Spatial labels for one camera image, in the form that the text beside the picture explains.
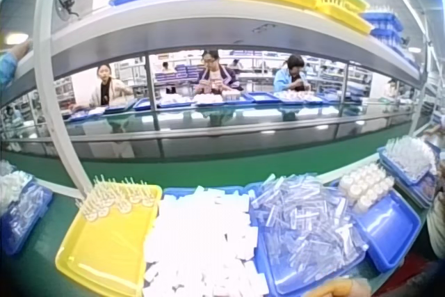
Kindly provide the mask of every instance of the woman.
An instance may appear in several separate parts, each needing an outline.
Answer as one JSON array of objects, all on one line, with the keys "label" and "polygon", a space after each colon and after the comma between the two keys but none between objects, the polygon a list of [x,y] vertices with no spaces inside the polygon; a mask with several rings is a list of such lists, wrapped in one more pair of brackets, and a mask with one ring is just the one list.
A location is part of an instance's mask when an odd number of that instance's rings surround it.
[{"label": "woman", "polygon": [[195,94],[220,94],[224,90],[243,90],[234,72],[219,63],[218,50],[206,50],[202,54],[205,69],[198,76]]},{"label": "woman", "polygon": [[305,61],[300,55],[290,55],[285,62],[287,67],[282,68],[275,75],[273,80],[273,90],[311,90],[311,86],[306,80],[306,76],[301,69],[305,67]]}]

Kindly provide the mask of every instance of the metal pole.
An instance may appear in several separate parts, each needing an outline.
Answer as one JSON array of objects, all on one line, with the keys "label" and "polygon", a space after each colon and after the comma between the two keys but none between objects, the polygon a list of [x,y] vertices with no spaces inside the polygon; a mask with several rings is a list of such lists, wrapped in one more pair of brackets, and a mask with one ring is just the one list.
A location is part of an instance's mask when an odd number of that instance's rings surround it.
[{"label": "metal pole", "polygon": [[57,153],[76,187],[83,196],[92,189],[91,181],[74,150],[63,122],[54,89],[51,62],[51,15],[54,0],[36,0],[34,12],[34,71],[51,139]]},{"label": "metal pole", "polygon": [[348,87],[348,77],[349,77],[349,62],[346,63],[345,74],[343,75],[343,85],[341,87],[341,97],[340,97],[340,102],[342,104],[345,103],[346,88]]},{"label": "metal pole", "polygon": [[147,76],[147,89],[148,89],[148,99],[150,101],[150,106],[153,111],[157,110],[156,98],[154,96],[154,84],[152,78],[152,71],[150,70],[150,58],[149,53],[145,53],[145,75]]}]

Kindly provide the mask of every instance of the ceiling light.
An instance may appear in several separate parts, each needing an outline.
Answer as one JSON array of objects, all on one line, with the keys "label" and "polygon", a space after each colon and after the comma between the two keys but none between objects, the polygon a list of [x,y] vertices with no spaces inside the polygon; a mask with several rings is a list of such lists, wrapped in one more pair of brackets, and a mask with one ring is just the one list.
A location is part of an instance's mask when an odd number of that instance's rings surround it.
[{"label": "ceiling light", "polygon": [[5,43],[7,45],[19,45],[28,40],[28,34],[25,33],[9,33],[6,36]]},{"label": "ceiling light", "polygon": [[421,51],[422,51],[422,49],[420,49],[420,48],[415,48],[415,47],[410,47],[410,48],[408,48],[408,51],[409,51],[409,52],[412,52],[413,54],[420,54]]}]

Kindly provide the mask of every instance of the shelf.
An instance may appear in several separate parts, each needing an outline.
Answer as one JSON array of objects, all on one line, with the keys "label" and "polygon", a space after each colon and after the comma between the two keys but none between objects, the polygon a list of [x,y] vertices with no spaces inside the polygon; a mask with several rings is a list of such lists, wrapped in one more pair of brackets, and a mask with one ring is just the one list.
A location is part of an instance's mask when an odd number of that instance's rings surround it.
[{"label": "shelf", "polygon": [[[419,71],[372,36],[312,11],[260,0],[139,0],[85,17],[51,37],[55,79],[145,51],[233,46],[355,61],[421,87]],[[17,77],[2,94],[2,106],[35,88],[33,52],[20,61]]]}]

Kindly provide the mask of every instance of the light blue jacket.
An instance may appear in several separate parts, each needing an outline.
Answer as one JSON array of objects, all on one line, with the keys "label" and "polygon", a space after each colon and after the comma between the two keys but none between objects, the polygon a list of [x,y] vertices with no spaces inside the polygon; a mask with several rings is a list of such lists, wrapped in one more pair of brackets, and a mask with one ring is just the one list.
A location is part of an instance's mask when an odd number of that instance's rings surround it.
[{"label": "light blue jacket", "polygon": [[[306,79],[306,74],[303,71],[300,71],[300,77],[305,85],[309,85]],[[276,73],[275,78],[273,79],[273,90],[274,92],[280,92],[291,83],[292,77],[289,74],[289,69],[283,68]]]},{"label": "light blue jacket", "polygon": [[0,58],[0,90],[3,90],[14,78],[17,69],[17,59],[11,53]]}]

